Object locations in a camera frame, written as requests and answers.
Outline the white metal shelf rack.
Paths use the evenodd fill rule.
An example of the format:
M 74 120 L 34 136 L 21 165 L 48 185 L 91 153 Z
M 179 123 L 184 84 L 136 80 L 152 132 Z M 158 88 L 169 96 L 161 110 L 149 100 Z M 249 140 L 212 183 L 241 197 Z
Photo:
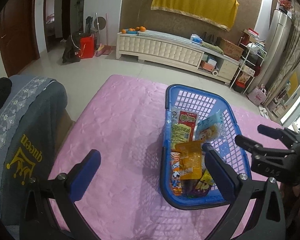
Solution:
M 239 94 L 245 94 L 255 77 L 260 73 L 267 51 L 263 42 L 253 42 L 244 35 L 240 38 L 238 46 L 243 49 L 243 52 L 230 83 L 230 88 Z

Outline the blue egg pastry bag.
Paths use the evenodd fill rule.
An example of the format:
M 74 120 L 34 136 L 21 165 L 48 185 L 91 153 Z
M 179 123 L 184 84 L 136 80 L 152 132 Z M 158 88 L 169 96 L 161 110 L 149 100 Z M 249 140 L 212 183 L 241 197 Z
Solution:
M 199 120 L 195 133 L 195 140 L 204 142 L 213 141 L 225 137 L 226 130 L 223 113 L 217 111 L 204 120 Z

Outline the yellow cloth tv cover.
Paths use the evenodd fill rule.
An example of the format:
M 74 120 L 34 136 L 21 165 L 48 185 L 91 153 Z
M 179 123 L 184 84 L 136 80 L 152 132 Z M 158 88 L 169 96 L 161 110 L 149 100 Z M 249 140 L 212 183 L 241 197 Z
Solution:
M 185 15 L 230 31 L 238 6 L 237 0 L 152 0 L 151 10 Z

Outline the red shopping bag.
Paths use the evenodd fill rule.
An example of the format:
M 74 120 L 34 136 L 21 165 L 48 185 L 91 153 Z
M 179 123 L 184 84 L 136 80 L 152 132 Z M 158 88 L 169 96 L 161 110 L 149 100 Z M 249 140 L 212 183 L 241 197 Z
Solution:
M 94 35 L 82 37 L 80 39 L 80 59 L 90 59 L 95 55 Z

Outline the white slippers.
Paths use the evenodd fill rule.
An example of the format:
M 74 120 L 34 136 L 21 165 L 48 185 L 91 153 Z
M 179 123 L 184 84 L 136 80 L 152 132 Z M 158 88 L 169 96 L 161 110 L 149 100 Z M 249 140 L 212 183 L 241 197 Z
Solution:
M 269 119 L 267 110 L 263 106 L 258 106 L 259 113 L 262 117 Z

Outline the cardboard box on cabinet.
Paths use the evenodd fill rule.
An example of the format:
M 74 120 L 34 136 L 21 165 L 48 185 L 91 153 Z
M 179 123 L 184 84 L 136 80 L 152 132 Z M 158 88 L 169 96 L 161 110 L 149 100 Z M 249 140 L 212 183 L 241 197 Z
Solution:
M 242 53 L 243 53 L 243 49 L 241 47 L 239 47 L 239 46 L 233 44 L 232 42 L 225 40 L 221 37 L 217 38 L 216 46 L 221 48 L 224 55 L 226 55 L 236 61 L 239 61 L 239 59 L 241 58 Z

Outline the purple snack packet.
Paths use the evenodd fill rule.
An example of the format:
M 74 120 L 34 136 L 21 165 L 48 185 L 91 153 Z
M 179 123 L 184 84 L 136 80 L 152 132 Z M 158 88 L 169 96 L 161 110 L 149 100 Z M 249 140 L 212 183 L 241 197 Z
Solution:
M 211 174 L 205 169 L 202 176 L 195 180 L 182 180 L 183 195 L 188 198 L 206 197 L 214 185 Z

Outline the grey embroidered chair cover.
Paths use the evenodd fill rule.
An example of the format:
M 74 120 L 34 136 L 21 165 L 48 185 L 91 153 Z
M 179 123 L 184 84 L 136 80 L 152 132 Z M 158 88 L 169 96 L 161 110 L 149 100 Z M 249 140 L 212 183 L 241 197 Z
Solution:
M 47 179 L 53 167 L 67 103 L 64 86 L 54 79 L 0 78 L 0 220 L 15 238 L 29 179 Z

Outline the orange cookie bar wrapper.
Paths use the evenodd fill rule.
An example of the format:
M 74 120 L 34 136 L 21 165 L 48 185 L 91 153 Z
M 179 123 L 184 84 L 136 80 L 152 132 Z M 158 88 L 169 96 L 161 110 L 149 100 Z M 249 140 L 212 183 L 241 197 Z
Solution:
M 182 195 L 181 178 L 180 178 L 180 153 L 171 152 L 171 189 L 175 196 Z

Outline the black bag on floor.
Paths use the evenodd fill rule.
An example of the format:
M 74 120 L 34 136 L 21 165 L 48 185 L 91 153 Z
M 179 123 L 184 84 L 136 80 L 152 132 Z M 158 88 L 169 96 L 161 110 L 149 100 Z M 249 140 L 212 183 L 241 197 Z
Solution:
M 62 56 L 62 63 L 75 63 L 81 59 L 79 53 L 81 51 L 80 32 L 74 32 L 69 35 L 65 43 L 65 50 Z

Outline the white tv cabinet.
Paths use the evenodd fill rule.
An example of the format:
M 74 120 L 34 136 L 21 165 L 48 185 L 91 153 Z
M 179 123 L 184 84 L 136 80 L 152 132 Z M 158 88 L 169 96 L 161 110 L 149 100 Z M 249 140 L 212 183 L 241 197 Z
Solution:
M 239 62 L 189 39 L 158 31 L 117 34 L 116 58 L 122 55 L 139 61 L 164 64 L 229 84 Z

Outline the large red noodle pack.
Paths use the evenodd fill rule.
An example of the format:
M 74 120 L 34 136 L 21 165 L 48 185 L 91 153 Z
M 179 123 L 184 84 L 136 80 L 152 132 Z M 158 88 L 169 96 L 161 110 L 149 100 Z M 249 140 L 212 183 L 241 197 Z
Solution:
M 176 144 L 193 140 L 194 129 L 198 122 L 198 114 L 176 107 L 171 109 L 171 150 Z

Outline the blue tissue pack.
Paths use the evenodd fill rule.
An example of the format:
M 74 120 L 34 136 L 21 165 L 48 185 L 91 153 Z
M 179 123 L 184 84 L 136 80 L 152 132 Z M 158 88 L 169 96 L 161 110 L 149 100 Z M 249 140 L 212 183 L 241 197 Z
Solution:
M 190 40 L 197 44 L 202 44 L 202 42 L 203 42 L 202 38 L 196 34 L 192 34 L 190 37 Z

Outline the orange snack pouch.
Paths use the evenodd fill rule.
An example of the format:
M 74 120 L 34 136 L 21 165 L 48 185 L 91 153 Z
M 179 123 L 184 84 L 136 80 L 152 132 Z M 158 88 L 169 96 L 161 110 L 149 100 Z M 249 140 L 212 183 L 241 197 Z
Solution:
M 182 142 L 175 145 L 180 153 L 181 180 L 198 180 L 202 177 L 202 140 Z

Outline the green folded towel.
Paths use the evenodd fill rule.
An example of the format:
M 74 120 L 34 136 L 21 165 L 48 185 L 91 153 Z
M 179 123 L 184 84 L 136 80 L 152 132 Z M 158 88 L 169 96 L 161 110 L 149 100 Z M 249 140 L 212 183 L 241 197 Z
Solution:
M 218 46 L 215 46 L 215 45 L 213 45 L 213 44 L 209 44 L 209 43 L 207 43 L 207 42 L 205 42 L 205 41 L 203 41 L 202 43 L 201 43 L 201 46 L 203 46 L 203 47 L 205 47 L 205 48 L 208 48 L 208 49 L 211 49 L 211 50 L 213 50 L 213 51 L 216 51 L 216 52 L 218 52 L 218 53 L 220 53 L 220 54 L 224 54 L 224 51 L 221 49 L 221 48 L 219 48 Z

